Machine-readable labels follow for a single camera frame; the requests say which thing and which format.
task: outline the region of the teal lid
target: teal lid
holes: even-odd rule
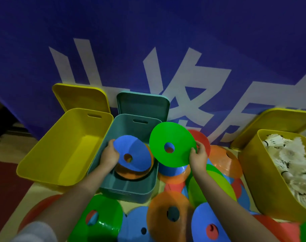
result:
[[[156,94],[124,91],[117,95],[118,113],[132,114],[167,121],[170,101]]]

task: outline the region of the beige floor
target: beige floor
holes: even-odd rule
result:
[[[0,141],[0,161],[3,162],[11,162],[11,163],[19,163],[24,156],[33,148],[33,146],[37,143],[37,140],[31,137],[22,137],[22,136],[14,136],[14,135],[4,135]],[[246,187],[246,191],[251,200],[250,210],[258,212],[250,191],[248,189],[247,183],[242,177],[242,181]],[[152,197],[157,195],[158,193],[164,190],[165,183],[160,182],[155,188]],[[7,242],[11,238],[13,238],[17,232],[18,226],[26,213],[38,202],[46,197],[51,195],[58,194],[57,191],[52,191],[40,184],[34,183],[29,191],[26,193],[25,197],[22,199],[16,210],[11,215],[10,219],[7,221],[5,226],[2,228],[0,232],[0,242]],[[137,204],[130,203],[125,201],[120,201],[120,204],[125,213],[128,213],[130,210],[139,207],[139,206],[148,206],[151,199],[145,204]]]

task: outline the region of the yellow lid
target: yellow lid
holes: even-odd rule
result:
[[[110,113],[107,95],[99,88],[57,83],[52,91],[65,112],[81,108]]]
[[[300,133],[306,130],[306,111],[279,108],[265,110],[239,134],[230,148],[242,150],[260,129]]]

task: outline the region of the person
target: person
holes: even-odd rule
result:
[[[115,167],[119,153],[114,139],[102,152],[96,169],[66,192],[28,224],[11,242],[65,242],[82,212],[99,189],[106,175]],[[193,176],[210,207],[232,242],[279,242],[279,240],[248,211],[241,207],[206,172],[207,153],[202,143],[190,152]]]

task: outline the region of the forearm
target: forearm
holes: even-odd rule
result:
[[[279,242],[267,228],[227,195],[207,172],[193,172],[193,176],[232,242]]]
[[[42,212],[36,220],[49,224],[58,242],[66,241],[107,173],[106,169],[97,167]]]

